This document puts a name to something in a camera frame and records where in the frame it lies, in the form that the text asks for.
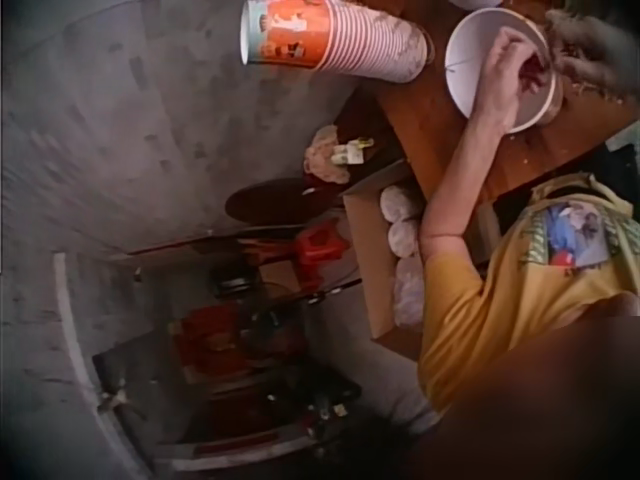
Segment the red object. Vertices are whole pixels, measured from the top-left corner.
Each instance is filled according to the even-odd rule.
[[[540,88],[543,86],[542,74],[547,69],[542,65],[540,58],[533,55],[529,60],[524,62],[520,69],[520,80],[522,81],[522,90],[531,90],[533,85]]]
[[[338,233],[337,223],[338,219],[333,218],[298,234],[295,246],[301,265],[320,266],[342,258],[350,245]]]

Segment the cardboard box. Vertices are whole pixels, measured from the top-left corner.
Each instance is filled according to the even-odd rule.
[[[360,267],[371,338],[389,350],[417,361],[422,334],[396,327],[393,319],[393,287],[398,259],[389,248],[389,224],[380,211],[382,189],[412,178],[407,162],[399,160],[347,190],[343,201]]]
[[[403,357],[417,361],[422,333],[398,328],[393,315],[393,289],[398,259],[387,241],[389,224],[380,211],[380,192],[389,185],[415,181],[405,160],[398,160],[344,192],[343,201],[351,227],[371,338]],[[488,262],[500,242],[500,226],[491,203],[478,205],[464,235],[473,263]]]

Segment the paper cup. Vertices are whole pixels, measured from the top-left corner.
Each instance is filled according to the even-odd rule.
[[[331,43],[319,69],[404,83],[432,57],[414,24],[359,5],[332,1]]]
[[[331,35],[328,0],[247,0],[240,23],[242,63],[316,68]]]
[[[289,65],[405,83],[433,58],[431,45],[410,22],[340,0],[248,0],[242,12],[245,65]]]

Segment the white plastic bag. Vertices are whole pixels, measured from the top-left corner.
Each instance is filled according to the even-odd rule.
[[[424,310],[424,270],[415,255],[401,258],[396,266],[393,315],[398,327],[421,327]]]

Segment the plastic container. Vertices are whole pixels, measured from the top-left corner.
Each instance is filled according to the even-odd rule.
[[[445,70],[449,93],[467,118],[473,107],[482,65],[502,27],[524,33],[543,54],[548,55],[547,41],[538,26],[511,10],[486,8],[462,20],[449,39]],[[509,133],[521,132],[541,120],[548,123],[551,121],[549,110],[555,110],[555,114],[559,111],[555,107],[558,100],[562,102],[561,82],[551,70],[545,75],[545,85],[536,94],[524,94],[515,127]]]

